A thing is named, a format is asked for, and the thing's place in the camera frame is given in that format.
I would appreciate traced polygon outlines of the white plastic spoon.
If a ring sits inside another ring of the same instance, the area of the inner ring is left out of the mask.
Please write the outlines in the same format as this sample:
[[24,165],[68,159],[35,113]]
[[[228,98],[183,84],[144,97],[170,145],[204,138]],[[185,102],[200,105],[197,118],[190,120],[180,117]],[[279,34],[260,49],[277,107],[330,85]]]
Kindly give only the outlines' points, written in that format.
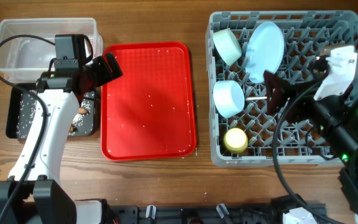
[[245,101],[257,101],[257,100],[266,100],[266,96],[252,96],[245,98]]

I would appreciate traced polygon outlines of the brown carrot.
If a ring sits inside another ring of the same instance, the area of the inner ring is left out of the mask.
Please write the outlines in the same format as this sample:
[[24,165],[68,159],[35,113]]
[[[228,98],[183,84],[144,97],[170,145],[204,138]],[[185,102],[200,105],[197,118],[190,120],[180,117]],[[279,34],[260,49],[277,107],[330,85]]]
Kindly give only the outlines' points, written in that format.
[[88,113],[88,110],[85,109],[85,108],[79,108],[79,109],[78,109],[78,113],[79,113],[79,114],[87,114],[87,113]]

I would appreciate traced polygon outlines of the light blue plate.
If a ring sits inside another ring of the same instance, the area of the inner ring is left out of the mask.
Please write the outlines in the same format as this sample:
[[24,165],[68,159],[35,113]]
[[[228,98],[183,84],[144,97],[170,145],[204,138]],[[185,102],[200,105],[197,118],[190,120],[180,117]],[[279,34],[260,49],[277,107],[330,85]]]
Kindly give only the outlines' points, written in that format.
[[284,37],[273,22],[263,22],[251,35],[246,50],[245,71],[252,83],[264,82],[264,72],[276,73],[284,53]]

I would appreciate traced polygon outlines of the small light blue bowl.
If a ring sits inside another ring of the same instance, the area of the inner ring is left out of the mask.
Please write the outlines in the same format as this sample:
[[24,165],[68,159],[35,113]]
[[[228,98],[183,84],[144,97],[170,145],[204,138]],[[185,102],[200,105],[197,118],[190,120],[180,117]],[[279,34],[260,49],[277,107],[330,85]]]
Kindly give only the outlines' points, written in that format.
[[223,118],[230,118],[244,109],[245,97],[234,80],[218,81],[213,87],[215,107]]

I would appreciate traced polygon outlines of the yellow plastic cup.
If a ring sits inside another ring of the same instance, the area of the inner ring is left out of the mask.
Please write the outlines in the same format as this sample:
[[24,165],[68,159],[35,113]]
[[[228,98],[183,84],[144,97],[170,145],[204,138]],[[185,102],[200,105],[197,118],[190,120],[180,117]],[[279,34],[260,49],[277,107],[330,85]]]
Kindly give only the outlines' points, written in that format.
[[242,129],[232,128],[224,135],[223,145],[229,152],[241,153],[248,147],[248,137]]

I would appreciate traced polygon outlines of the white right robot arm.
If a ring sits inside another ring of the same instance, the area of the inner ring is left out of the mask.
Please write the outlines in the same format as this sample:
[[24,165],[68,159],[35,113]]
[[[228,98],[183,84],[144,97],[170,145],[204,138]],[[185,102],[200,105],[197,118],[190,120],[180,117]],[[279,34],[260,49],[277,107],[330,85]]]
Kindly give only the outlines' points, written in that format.
[[284,121],[289,123],[309,119],[319,135],[331,146],[334,154],[344,167],[339,171],[342,192],[349,202],[350,209],[358,215],[358,99],[347,107],[342,97],[328,96],[322,100],[313,98],[322,80],[314,80],[292,85],[288,81],[270,73],[264,73],[267,88],[269,113],[280,108],[283,113],[277,122],[272,141],[273,164],[284,189],[297,204],[328,223],[334,220],[316,212],[300,200],[286,182],[278,161],[278,135]]

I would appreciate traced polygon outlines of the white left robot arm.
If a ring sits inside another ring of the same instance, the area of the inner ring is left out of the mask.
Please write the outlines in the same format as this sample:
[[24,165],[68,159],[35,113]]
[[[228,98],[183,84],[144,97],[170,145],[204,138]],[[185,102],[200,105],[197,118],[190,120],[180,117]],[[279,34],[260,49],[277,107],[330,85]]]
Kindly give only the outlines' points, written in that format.
[[122,76],[112,53],[94,57],[83,34],[56,35],[56,56],[29,91],[2,82],[37,102],[24,148],[7,180],[0,181],[0,223],[107,223],[105,199],[74,201],[60,186],[68,133],[85,93]]

